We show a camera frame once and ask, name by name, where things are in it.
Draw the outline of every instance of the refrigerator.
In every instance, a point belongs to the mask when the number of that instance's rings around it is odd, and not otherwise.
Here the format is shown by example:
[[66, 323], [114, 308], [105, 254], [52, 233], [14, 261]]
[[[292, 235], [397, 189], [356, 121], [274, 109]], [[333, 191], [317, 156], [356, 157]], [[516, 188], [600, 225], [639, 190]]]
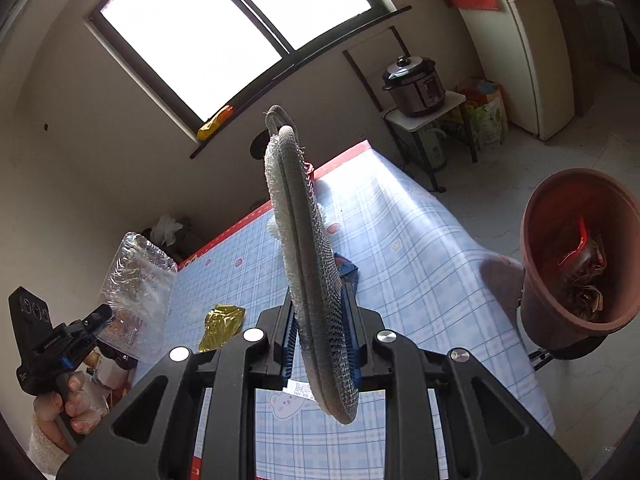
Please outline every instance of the refrigerator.
[[574, 88], [553, 0], [498, 0], [460, 9], [484, 76], [500, 83], [508, 119], [548, 139], [574, 116]]

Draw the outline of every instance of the human hand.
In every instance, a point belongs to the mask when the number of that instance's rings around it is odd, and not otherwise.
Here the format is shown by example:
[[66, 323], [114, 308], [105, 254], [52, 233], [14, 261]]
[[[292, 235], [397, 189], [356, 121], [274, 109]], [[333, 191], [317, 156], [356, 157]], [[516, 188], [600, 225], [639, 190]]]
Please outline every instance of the human hand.
[[[83, 372], [74, 372], [69, 375], [66, 383], [69, 396], [64, 403], [64, 410], [71, 417], [71, 427], [76, 433], [81, 434], [91, 433], [100, 422], [100, 414], [91, 409], [89, 397], [82, 391], [85, 377]], [[56, 417], [62, 409], [62, 396], [57, 392], [37, 396], [33, 401], [36, 422], [42, 433], [62, 451], [70, 454], [73, 449], [56, 424]]]

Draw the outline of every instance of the label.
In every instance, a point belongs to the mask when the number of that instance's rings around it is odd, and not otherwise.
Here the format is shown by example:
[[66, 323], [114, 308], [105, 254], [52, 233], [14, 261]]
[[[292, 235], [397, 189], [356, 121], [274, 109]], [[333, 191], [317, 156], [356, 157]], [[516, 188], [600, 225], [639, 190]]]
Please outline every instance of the label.
[[301, 381], [293, 381], [292, 379], [289, 379], [289, 381], [287, 381], [287, 387], [283, 388], [282, 391], [289, 395], [303, 397], [303, 399], [309, 399], [316, 402], [314, 394], [311, 393], [309, 383], [302, 383]]

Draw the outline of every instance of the wall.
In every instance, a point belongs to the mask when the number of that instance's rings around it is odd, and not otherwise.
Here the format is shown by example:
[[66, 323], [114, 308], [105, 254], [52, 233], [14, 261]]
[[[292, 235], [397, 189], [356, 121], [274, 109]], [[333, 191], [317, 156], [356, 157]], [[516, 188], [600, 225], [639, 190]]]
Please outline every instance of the wall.
[[18, 96], [51, 24], [68, 0], [20, 0], [0, 30], [0, 119], [14, 114]]
[[[137, 228], [164, 213], [193, 219], [211, 238], [267, 198], [261, 161], [249, 146], [263, 113], [281, 104], [296, 121], [306, 156], [318, 166], [363, 138], [398, 160], [375, 108], [342, 57], [395, 24], [409, 49], [433, 57], [448, 88], [481, 71], [459, 12], [441, 0], [393, 0], [414, 9], [334, 49], [274, 88], [221, 132], [195, 160], [196, 147], [174, 118], [90, 30], [84, 17], [99, 0], [70, 0], [34, 63], [20, 108], [72, 160], [87, 181], [117, 201]], [[381, 66], [396, 53], [382, 52]]]
[[25, 446], [33, 397], [15, 378], [20, 357], [6, 298], [24, 286], [47, 302], [54, 326], [86, 316], [128, 223], [20, 119], [0, 123], [0, 204], [0, 411]]

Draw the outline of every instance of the window sill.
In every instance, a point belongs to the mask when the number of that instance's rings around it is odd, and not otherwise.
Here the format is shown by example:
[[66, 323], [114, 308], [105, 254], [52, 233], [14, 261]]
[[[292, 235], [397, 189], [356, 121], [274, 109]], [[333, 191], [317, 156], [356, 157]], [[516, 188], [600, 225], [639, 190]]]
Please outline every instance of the window sill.
[[238, 117], [244, 110], [246, 110], [250, 105], [252, 105], [254, 102], [256, 102], [263, 95], [265, 95], [269, 90], [273, 89], [274, 86], [276, 86], [279, 83], [281, 83], [282, 81], [284, 81], [287, 77], [289, 77], [294, 72], [296, 72], [297, 70], [299, 70], [300, 68], [305, 66], [307, 63], [313, 61], [316, 57], [321, 56], [325, 52], [327, 52], [327, 51], [331, 50], [332, 48], [338, 46], [339, 44], [349, 40], [353, 36], [356, 36], [357, 34], [363, 32], [364, 30], [367, 30], [368, 28], [371, 28], [371, 27], [373, 27], [373, 26], [375, 26], [375, 25], [377, 25], [379, 23], [382, 23], [382, 22], [388, 20], [389, 18], [393, 18], [393, 17], [397, 16], [398, 14], [402, 14], [404, 12], [407, 12], [408, 10], [411, 10], [411, 6], [405, 6], [405, 7], [402, 7], [401, 9], [394, 10], [393, 12], [388, 12], [386, 14], [383, 14], [382, 16], [379, 16], [378, 18], [376, 18], [374, 20], [371, 20], [370, 22], [365, 23], [364, 25], [361, 25], [360, 27], [352, 30], [351, 32], [348, 32], [347, 34], [341, 36], [337, 40], [332, 41], [328, 45], [320, 48], [319, 50], [316, 50], [314, 53], [312, 53], [309, 56], [305, 57], [304, 59], [300, 60], [300, 62], [290, 66], [285, 71], [281, 72], [279, 75], [277, 75], [275, 78], [273, 78], [267, 85], [263, 86], [255, 94], [253, 94], [251, 97], [249, 97], [247, 99], [247, 101], [243, 102], [241, 106], [236, 108], [236, 112], [230, 118], [228, 118], [228, 120], [226, 120], [226, 122], [224, 124], [222, 124], [222, 126], [220, 126], [219, 129], [215, 133], [212, 134], [212, 136], [210, 136], [207, 140], [199, 141], [200, 145], [196, 148], [196, 150], [193, 153], [191, 153], [190, 158], [195, 158], [196, 156], [198, 156], [198, 154], [217, 135], [219, 135], [222, 130], [224, 130], [227, 126], [229, 126], [229, 124], [231, 124], [235, 120], [235, 118]]

